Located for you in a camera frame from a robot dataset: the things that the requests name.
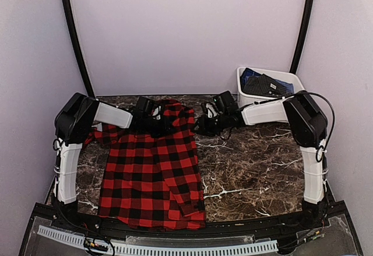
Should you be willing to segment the red black plaid shirt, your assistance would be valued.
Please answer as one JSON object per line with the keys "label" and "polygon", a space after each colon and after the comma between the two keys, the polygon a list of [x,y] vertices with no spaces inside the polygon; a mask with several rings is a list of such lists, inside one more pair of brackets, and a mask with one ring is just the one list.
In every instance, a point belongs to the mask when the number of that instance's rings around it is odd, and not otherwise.
{"label": "red black plaid shirt", "polygon": [[98,215],[129,226],[205,223],[194,110],[173,99],[159,103],[166,106],[174,134],[154,138],[110,124],[89,133],[86,144],[95,141],[109,149]]}

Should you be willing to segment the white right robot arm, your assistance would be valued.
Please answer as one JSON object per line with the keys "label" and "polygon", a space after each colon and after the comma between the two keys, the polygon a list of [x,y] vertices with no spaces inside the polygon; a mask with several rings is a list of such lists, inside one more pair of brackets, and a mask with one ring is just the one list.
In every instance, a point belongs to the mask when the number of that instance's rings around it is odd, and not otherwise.
{"label": "white right robot arm", "polygon": [[299,91],[289,96],[255,101],[242,107],[229,91],[203,104],[203,114],[193,131],[218,136],[225,129],[269,122],[286,122],[300,147],[304,165],[304,201],[318,204],[325,196],[325,151],[329,142],[328,119],[314,100],[315,93]]}

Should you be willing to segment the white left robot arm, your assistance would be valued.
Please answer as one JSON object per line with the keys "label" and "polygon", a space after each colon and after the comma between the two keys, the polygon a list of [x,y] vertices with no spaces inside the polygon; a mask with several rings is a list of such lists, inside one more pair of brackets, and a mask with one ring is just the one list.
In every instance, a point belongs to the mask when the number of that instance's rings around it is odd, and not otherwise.
{"label": "white left robot arm", "polygon": [[83,143],[94,122],[150,134],[154,138],[173,134],[175,127],[166,116],[166,106],[140,97],[134,108],[126,110],[98,99],[75,93],[55,118],[54,197],[67,205],[76,202],[76,173]]}

